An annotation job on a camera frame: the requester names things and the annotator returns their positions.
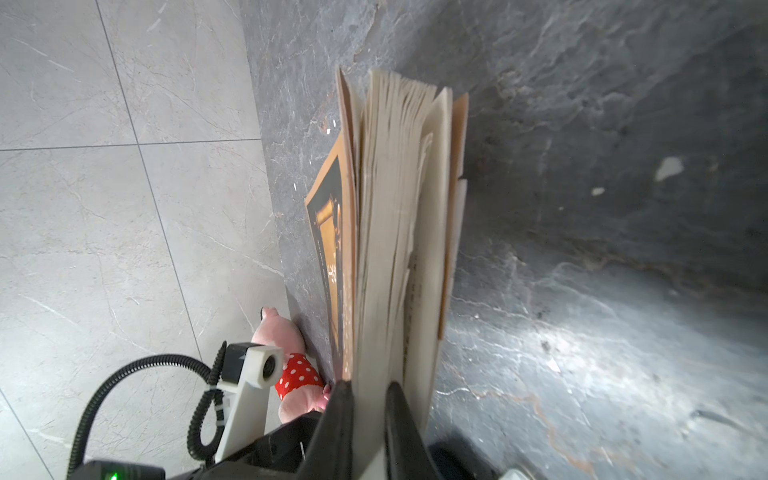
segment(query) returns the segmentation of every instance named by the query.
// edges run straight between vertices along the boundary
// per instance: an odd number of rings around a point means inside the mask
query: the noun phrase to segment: dark gray marble surface
[[[764,5],[243,0],[291,315],[323,373],[303,199],[339,132],[333,69],[359,91],[394,69],[470,94],[429,441],[479,478],[768,478]],[[667,157],[684,171],[656,181]]]

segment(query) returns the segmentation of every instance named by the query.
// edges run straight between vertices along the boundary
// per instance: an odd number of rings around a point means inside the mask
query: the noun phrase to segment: black cable
[[[192,414],[190,428],[187,430],[187,451],[192,458],[205,461],[206,465],[213,461],[216,450],[219,448],[219,442],[221,442],[221,436],[224,434],[223,395],[221,390],[216,388],[216,384],[221,376],[221,367],[224,364],[224,354],[226,352],[227,342],[224,342],[221,344],[221,348],[219,348],[219,353],[216,354],[214,366],[210,369],[206,379],[208,390],[203,392],[203,396],[200,397],[197,408]],[[216,434],[208,445],[204,445],[200,438],[200,430],[203,428],[203,420],[208,412],[211,400],[214,401],[214,408],[216,409]]]
[[[88,436],[91,434],[91,427],[94,424],[94,420],[96,419],[96,414],[98,413],[99,407],[101,407],[104,399],[107,398],[107,394],[118,383],[120,383],[120,381],[122,381],[130,374],[155,366],[184,367],[185,369],[191,370],[198,374],[200,377],[206,380],[206,382],[208,382],[211,374],[208,366],[202,363],[200,360],[194,359],[190,356],[178,355],[174,353],[144,357],[143,359],[139,359],[135,362],[127,364],[117,372],[113,373],[108,379],[104,381],[104,383],[101,384],[101,386],[96,390],[96,393],[94,393],[94,395],[91,397],[91,401],[88,402],[87,406],[85,406],[83,415],[80,418],[80,423],[78,423],[77,432],[74,434],[74,440],[72,441],[72,452],[69,455],[67,478],[70,478],[74,471],[83,465],[83,458],[85,458],[85,447],[88,444]]]

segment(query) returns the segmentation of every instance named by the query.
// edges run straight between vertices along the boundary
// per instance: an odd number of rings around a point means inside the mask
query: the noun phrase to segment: floor tile
[[[259,138],[236,0],[99,0],[140,143]]]
[[[141,147],[203,359],[287,315],[261,141]]]
[[[0,396],[0,478],[28,478],[29,480],[51,480],[48,470],[38,457],[35,447],[18,423],[11,407]]]
[[[135,142],[93,0],[0,2],[0,149]]]
[[[197,356],[138,147],[0,152],[0,330],[0,389],[56,478],[108,375]],[[194,466],[184,438],[202,385],[135,374],[101,407],[88,454]]]

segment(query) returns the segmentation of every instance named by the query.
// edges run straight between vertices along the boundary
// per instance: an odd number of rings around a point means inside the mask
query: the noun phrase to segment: tile grout line
[[[38,451],[37,446],[35,446],[35,443],[32,441],[32,438],[29,436],[29,432],[27,432],[27,429],[24,428],[24,424],[22,423],[22,420],[16,415],[16,411],[13,409],[13,405],[8,401],[8,397],[5,396],[5,393],[0,389],[0,396],[3,400],[5,400],[5,404],[8,405],[8,409],[11,410],[11,413],[13,414],[14,418],[16,418],[16,422],[18,423],[18,426],[22,428],[22,431],[24,432],[24,435],[27,437],[27,440],[29,441],[29,445],[32,445],[32,449],[35,450],[35,453],[38,454],[38,458],[40,459],[40,462],[43,464],[43,467],[45,467],[45,471],[48,472],[48,474],[51,476],[51,480],[54,480],[53,474],[51,473],[51,469],[48,468],[48,464],[45,463],[45,460],[43,460],[43,456],[40,455],[40,452]]]
[[[71,145],[67,147],[25,147],[25,148],[0,148],[0,152],[3,151],[30,151],[30,150],[64,150],[66,148],[101,148],[101,147],[134,147],[136,145],[180,145],[180,144],[214,144],[228,141],[256,141],[261,138],[233,138],[224,140],[190,140],[190,141],[152,141],[147,143],[135,143],[135,144],[109,144],[109,145]]]
[[[141,152],[141,145],[139,144],[139,137],[136,135],[136,127],[134,126],[134,119],[131,116],[131,108],[128,107],[128,99],[125,96],[125,90],[123,89],[123,82],[120,79],[120,72],[118,71],[118,63],[114,60],[114,52],[112,51],[112,43],[109,42],[109,35],[107,34],[107,26],[104,23],[104,16],[101,14],[101,7],[98,4],[98,0],[94,0],[96,3],[96,10],[98,11],[98,17],[101,20],[101,27],[104,29],[104,38],[107,40],[107,47],[109,48],[109,55],[112,57],[112,66],[114,66],[114,74],[118,77],[118,85],[120,85],[120,92],[123,94],[123,102],[125,103],[125,110],[128,113],[128,120],[131,123],[131,130],[134,132],[134,139],[136,140],[136,148],[139,150],[139,158],[141,159],[141,165],[144,167],[144,174],[147,176],[147,184],[149,185],[149,193],[152,196],[152,202],[154,203],[154,209],[157,212],[157,220],[160,222],[160,229],[163,232],[163,238],[165,239],[165,247],[168,249],[168,257],[170,258],[170,265],[174,268],[174,275],[176,276],[176,284],[179,286],[179,293],[181,294],[181,301],[184,304],[184,309],[187,311],[187,321],[189,321],[190,330],[192,330],[192,339],[194,339],[194,345],[197,348],[197,356],[200,360],[203,359],[203,354],[200,352],[200,345],[197,343],[197,336],[194,334],[194,326],[192,325],[192,317],[190,316],[189,307],[187,307],[187,299],[184,298],[184,289],[181,288],[181,281],[179,280],[179,273],[176,271],[176,263],[174,263],[174,255],[170,252],[170,244],[168,243],[168,236],[165,234],[165,226],[163,225],[163,219],[160,216],[160,209],[157,207],[157,199],[154,197],[154,190],[152,190],[152,182],[149,178],[149,171],[147,170],[147,163],[144,161],[144,154]]]

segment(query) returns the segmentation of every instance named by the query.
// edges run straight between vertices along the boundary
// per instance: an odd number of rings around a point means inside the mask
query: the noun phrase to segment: pink stuffed toy
[[[323,380],[306,358],[304,338],[293,322],[281,317],[277,309],[265,306],[261,309],[261,324],[253,333],[251,342],[283,349],[283,376],[275,385],[283,401],[278,411],[282,423],[288,423],[313,410],[323,411],[326,408],[330,386],[323,388]]]

